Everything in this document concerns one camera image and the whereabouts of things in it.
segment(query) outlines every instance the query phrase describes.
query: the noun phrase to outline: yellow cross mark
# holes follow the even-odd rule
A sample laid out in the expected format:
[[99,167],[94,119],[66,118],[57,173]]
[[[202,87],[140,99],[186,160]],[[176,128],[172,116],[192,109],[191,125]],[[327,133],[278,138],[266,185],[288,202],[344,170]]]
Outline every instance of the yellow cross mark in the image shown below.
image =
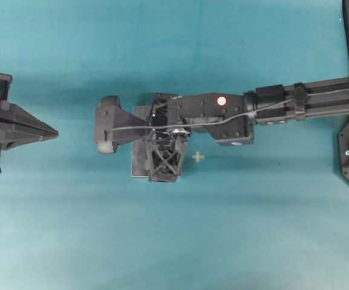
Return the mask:
[[196,151],[196,154],[192,155],[192,158],[196,160],[197,163],[199,163],[201,160],[204,160],[205,155],[201,155],[200,151]]

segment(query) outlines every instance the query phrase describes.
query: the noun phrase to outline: red dot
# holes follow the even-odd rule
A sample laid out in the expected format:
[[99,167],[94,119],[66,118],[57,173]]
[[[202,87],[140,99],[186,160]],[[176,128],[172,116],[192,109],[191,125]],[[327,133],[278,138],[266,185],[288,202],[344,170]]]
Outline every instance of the red dot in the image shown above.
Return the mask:
[[217,98],[217,104],[219,106],[225,106],[227,104],[227,98],[220,96]]

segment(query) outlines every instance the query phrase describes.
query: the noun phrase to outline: blue-green background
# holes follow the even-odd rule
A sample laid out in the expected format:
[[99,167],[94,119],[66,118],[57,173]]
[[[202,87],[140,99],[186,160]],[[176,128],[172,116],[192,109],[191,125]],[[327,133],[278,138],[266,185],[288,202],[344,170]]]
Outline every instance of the blue-green background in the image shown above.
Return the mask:
[[176,184],[93,143],[104,95],[131,110],[349,76],[341,0],[0,0],[0,72],[60,132],[2,154],[1,290],[349,289],[345,118],[257,127],[240,148],[193,134]]

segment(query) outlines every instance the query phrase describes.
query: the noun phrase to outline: black metal frame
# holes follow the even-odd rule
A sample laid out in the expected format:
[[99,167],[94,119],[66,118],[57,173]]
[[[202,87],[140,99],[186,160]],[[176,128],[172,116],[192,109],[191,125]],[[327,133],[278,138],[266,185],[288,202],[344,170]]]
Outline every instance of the black metal frame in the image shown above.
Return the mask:
[[2,150],[50,140],[59,135],[52,127],[7,101],[12,81],[12,76],[0,74],[0,159]]

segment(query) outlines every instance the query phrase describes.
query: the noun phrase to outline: joint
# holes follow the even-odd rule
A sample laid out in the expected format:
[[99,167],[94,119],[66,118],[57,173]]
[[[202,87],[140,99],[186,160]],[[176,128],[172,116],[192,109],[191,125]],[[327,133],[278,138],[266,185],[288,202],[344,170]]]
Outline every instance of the joint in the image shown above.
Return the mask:
[[298,121],[304,121],[306,119],[305,105],[308,99],[308,93],[303,83],[295,84],[294,88],[296,119]]

